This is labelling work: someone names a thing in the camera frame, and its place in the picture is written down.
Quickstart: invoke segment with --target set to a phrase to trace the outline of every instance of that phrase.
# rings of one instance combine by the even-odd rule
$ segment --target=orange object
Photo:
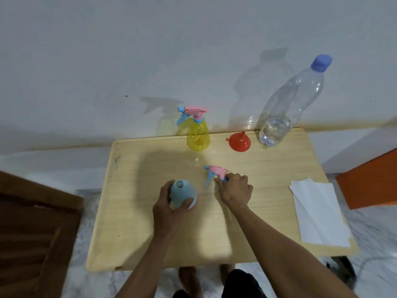
[[[350,209],[397,204],[397,149],[336,177]]]
[[[230,147],[237,152],[245,152],[251,146],[251,140],[245,132],[235,133],[230,138],[226,138],[226,141],[229,141]]]

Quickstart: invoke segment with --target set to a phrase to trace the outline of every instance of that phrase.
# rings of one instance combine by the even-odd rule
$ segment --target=pink and blue spray head
[[[206,186],[210,183],[211,179],[216,177],[217,175],[224,182],[227,181],[226,176],[225,176],[225,174],[229,172],[227,169],[224,169],[223,167],[219,167],[219,166],[212,166],[212,165],[206,165],[205,169],[208,170],[208,178],[207,178],[207,182],[205,184]]]
[[[178,107],[178,112],[181,112],[181,118],[176,122],[176,125],[180,125],[185,121],[186,118],[193,116],[193,121],[195,123],[201,123],[203,121],[203,114],[208,112],[207,109],[201,108],[199,106],[180,106]]]

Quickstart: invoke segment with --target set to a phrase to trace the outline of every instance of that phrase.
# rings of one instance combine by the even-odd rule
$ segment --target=wooden table
[[[247,132],[251,148],[232,150],[226,137],[212,134],[210,146],[190,150],[186,136],[115,141],[95,221],[87,269],[134,269],[153,235],[152,206],[160,187],[171,179],[186,179],[198,197],[170,247],[165,267],[206,263],[256,261],[236,219],[216,198],[214,182],[205,187],[205,165],[222,166],[248,175],[254,186],[250,208],[281,233],[303,245],[315,256],[351,255],[358,252],[353,237],[350,248],[306,244],[300,241],[291,180],[311,177],[328,183],[302,129],[293,129],[276,147],[265,148],[254,132]]]

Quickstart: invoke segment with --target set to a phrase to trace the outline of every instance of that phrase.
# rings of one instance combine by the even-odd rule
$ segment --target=bottle opening
[[[183,187],[183,182],[181,180],[176,181],[175,187],[178,188],[178,189],[181,189]]]

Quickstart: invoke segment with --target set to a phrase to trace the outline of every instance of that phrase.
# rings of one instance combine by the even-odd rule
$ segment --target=forearm
[[[248,206],[230,209],[278,297],[356,297],[309,251],[265,223]]]
[[[154,237],[116,298],[154,297],[169,245],[170,240]]]

